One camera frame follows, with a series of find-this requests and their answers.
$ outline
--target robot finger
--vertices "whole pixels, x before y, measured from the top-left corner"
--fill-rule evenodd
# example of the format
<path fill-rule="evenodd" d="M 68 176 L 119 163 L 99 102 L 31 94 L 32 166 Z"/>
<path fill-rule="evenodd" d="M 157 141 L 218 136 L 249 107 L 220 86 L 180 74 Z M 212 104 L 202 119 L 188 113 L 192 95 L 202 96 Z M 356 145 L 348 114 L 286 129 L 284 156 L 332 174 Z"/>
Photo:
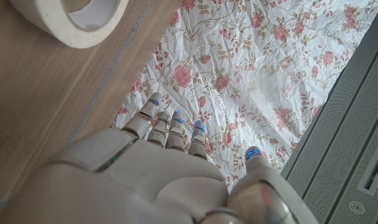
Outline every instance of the robot finger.
<path fill-rule="evenodd" d="M 147 103 L 137 112 L 132 119 L 122 128 L 124 131 L 129 131 L 138 138 L 143 139 L 147 133 L 150 122 L 156 115 L 159 101 L 162 96 L 160 93 L 153 94 Z"/>
<path fill-rule="evenodd" d="M 194 123 L 194 131 L 191 137 L 191 145 L 189 148 L 189 154 L 192 156 L 198 156 L 207 160 L 206 151 L 206 138 L 205 138 L 205 127 L 202 121 L 196 121 Z"/>
<path fill-rule="evenodd" d="M 169 136 L 166 141 L 167 149 L 177 149 L 184 152 L 183 135 L 182 135 L 182 118 L 179 111 L 172 115 L 171 126 L 169 127 Z"/>
<path fill-rule="evenodd" d="M 245 169 L 247 173 L 259 167 L 269 167 L 268 161 L 262 156 L 262 151 L 257 146 L 252 146 L 245 152 Z"/>
<path fill-rule="evenodd" d="M 158 114 L 158 119 L 156 125 L 150 131 L 147 141 L 153 142 L 161 147 L 164 146 L 165 136 L 166 136 L 166 123 L 168 115 L 166 112 L 161 112 Z"/>

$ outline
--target masking tape roll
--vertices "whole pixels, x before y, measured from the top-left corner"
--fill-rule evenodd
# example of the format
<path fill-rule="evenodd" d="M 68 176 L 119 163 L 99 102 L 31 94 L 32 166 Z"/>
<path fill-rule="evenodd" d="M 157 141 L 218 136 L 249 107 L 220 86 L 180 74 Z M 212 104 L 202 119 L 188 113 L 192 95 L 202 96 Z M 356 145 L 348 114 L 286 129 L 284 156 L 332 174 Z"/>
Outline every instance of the masking tape roll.
<path fill-rule="evenodd" d="M 67 12 L 64 0 L 9 0 L 30 22 L 64 44 L 84 49 L 99 44 L 114 30 L 128 0 L 91 0 Z"/>

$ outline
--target wooden surface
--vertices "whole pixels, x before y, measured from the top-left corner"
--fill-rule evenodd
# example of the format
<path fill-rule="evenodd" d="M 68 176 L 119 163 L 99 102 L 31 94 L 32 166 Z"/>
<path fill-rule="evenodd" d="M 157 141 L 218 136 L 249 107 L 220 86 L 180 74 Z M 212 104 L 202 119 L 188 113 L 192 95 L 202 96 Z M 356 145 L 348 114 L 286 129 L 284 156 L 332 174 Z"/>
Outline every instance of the wooden surface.
<path fill-rule="evenodd" d="M 0 202 L 67 142 L 109 127 L 180 3 L 131 0 L 104 42 L 72 49 L 0 0 Z"/>

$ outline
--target floral fabric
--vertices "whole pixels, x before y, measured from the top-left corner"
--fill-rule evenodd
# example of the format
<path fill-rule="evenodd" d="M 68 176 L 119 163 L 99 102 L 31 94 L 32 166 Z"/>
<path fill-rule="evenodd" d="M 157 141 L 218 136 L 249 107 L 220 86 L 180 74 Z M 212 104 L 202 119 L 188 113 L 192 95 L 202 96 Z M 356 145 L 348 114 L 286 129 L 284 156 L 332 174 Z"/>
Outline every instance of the floral fabric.
<path fill-rule="evenodd" d="M 378 0 L 185 0 L 113 126 L 158 91 L 181 111 L 186 150 L 205 122 L 228 188 L 250 146 L 281 170 L 377 12 Z"/>

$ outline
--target robotic hand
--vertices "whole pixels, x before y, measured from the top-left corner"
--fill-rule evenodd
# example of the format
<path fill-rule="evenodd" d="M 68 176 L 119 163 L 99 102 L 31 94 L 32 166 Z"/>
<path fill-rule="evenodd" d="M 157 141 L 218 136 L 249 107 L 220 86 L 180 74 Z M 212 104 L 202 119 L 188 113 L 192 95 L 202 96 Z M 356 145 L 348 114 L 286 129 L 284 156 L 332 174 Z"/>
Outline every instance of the robotic hand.
<path fill-rule="evenodd" d="M 160 99 L 155 93 L 121 131 L 93 133 L 37 169 L 0 223 L 317 223 L 256 147 L 247 150 L 247 175 L 229 195 L 207 162 L 201 121 L 189 155 L 178 111 L 166 148 L 165 112 L 143 140 Z"/>

